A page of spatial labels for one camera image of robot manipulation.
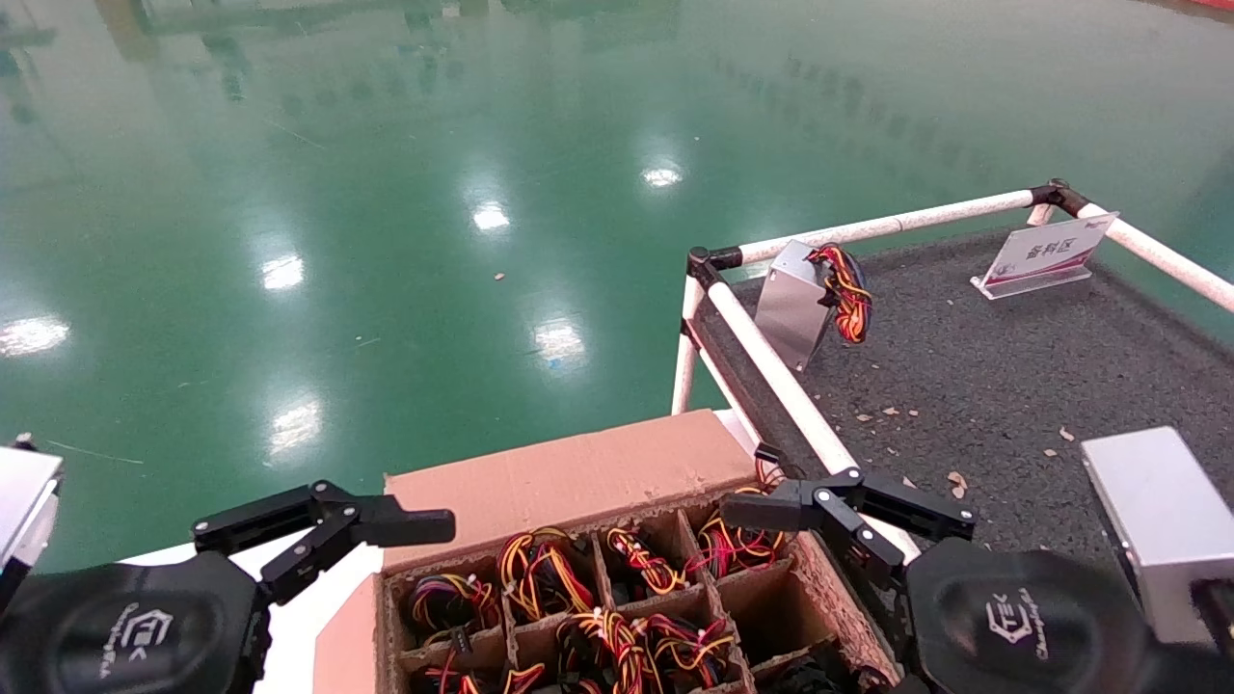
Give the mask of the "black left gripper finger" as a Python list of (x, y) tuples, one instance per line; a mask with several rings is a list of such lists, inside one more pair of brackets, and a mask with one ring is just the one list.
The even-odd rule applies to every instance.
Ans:
[(259, 587), (286, 605), (352, 550), (448, 545), (457, 519), (448, 509), (408, 511), (389, 494), (357, 495), (332, 482), (313, 482), (228, 509), (195, 524), (197, 552), (230, 556), (300, 533), (294, 545), (262, 567)]

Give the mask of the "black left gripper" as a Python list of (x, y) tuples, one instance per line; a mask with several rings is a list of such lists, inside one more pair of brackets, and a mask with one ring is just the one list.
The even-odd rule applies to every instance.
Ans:
[(269, 601), (230, 558), (31, 575), (2, 612), (5, 693), (251, 693)]

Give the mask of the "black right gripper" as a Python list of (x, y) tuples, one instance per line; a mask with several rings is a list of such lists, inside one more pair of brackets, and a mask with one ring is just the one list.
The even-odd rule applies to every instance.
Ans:
[(872, 521), (930, 542), (972, 538), (976, 514), (890, 478), (847, 469), (731, 493), (743, 530), (814, 531), (868, 580), (900, 587), (911, 625), (906, 675), (928, 693), (1164, 693), (1167, 654), (1123, 575), (1053, 550), (942, 542), (908, 563)]

